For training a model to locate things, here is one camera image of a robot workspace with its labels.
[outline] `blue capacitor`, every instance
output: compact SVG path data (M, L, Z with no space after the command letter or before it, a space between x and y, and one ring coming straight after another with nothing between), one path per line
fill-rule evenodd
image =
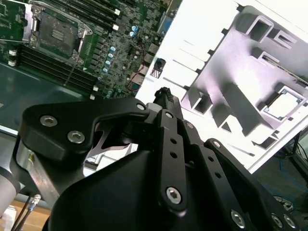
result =
M136 33L135 33L134 31L131 31L131 32L129 33L129 36L135 37L135 36L136 36Z
M134 31L134 32L137 32L138 29L139 29L139 28L138 28L137 26L132 26L132 27L131 27L131 30Z

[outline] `electronic component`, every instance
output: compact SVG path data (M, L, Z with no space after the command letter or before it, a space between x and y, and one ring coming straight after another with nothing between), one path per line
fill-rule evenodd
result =
M144 80L144 76L142 76L141 74L136 74L135 72L133 72L133 73L131 74L129 80L130 80L132 83L141 85L142 82L143 82L143 80Z
M16 64L17 64L16 60L13 60L13 61L9 60L8 62L8 65L10 66L16 66Z
M148 52L156 54L158 49L159 49L159 47L152 43L150 45L149 49L148 49Z
M94 59L92 59L91 64L96 65L98 62Z
M17 55L17 50L9 50L9 55L16 56Z
M95 50L94 50L94 54L99 55L100 53L101 53L101 51L100 51L99 49L95 48Z
M138 70L140 70L139 71L140 74L145 76L146 73L148 72L149 68L147 66L144 66L144 65L141 64Z
M71 57L77 43L77 34L78 27L42 12L37 46Z
M164 59L157 59L154 64L154 68L151 71L151 76L155 78L159 78L163 72L165 65L166 65L166 61Z
M136 33L135 33L134 31L131 31L131 32L129 33L129 36L135 37L135 36L136 36Z
M98 55L96 55L96 54L92 56L92 59L99 60L99 58L100 58L100 57L99 57Z
M93 91L98 91L98 87L96 85L93 86Z
M154 59L154 57L151 56L150 54L146 54L145 57L144 57L144 61L146 63L149 63L149 64L153 61L153 59Z
M131 30L134 31L134 32L137 32L138 31L138 27L137 26L132 26Z

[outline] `capacitor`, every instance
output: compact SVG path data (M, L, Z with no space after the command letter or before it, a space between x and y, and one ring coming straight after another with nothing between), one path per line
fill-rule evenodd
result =
M134 31L134 32L137 32L139 30L139 28L137 26L132 26L131 30Z
M115 52L115 51L116 51L116 48L115 48L115 47L110 47L110 50L111 50L112 52Z
M131 36L131 37L135 37L135 36L136 36L136 33L135 33L135 32L133 32L133 31L131 31L131 32L129 33L129 36Z

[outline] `black cable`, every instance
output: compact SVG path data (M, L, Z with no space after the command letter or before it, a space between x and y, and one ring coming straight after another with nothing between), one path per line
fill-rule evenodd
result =
M303 152L304 152L304 154L305 154L305 156L306 156L306 158L307 158L307 161L308 161L308 156L307 156L307 153L306 153L305 149L304 149L303 146L300 145L299 143L298 143L298 146L301 147L301 149L303 150Z
M31 199L31 196L29 196L28 199L26 200L26 202L25 202L25 204L24 204L24 207L23 207L22 210L20 211L20 214L18 215L16 221L14 222L14 224L13 224L13 226L12 226L11 231L14 231L14 230L15 230L15 227L17 226L17 224L18 224L20 218L22 217L22 215L23 215L23 213L24 213L24 211L25 211L27 205L29 204L30 199Z
M293 144L293 150L292 150L292 155L296 154L296 148L298 146L298 141L299 141L299 137L300 137L300 132L295 136L294 138L294 144Z
M22 227L24 226L28 216L30 215L30 213L32 212L32 210L28 209L28 211L26 212L26 215L23 217L23 219L20 221L20 223L18 224L18 226L16 227L16 229L14 231L21 231Z

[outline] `white connector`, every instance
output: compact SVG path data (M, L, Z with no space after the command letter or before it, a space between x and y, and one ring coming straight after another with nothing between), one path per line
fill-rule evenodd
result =
M98 91L98 87L96 85L93 86L93 91Z
M9 55L16 56L17 55L17 50L9 50Z
M115 10L115 14L116 14L116 15L120 15L120 13L121 13L120 10L118 10L118 9Z
M9 62L8 62L8 65L10 65L10 66L16 66L16 60L14 60L14 61L9 61Z

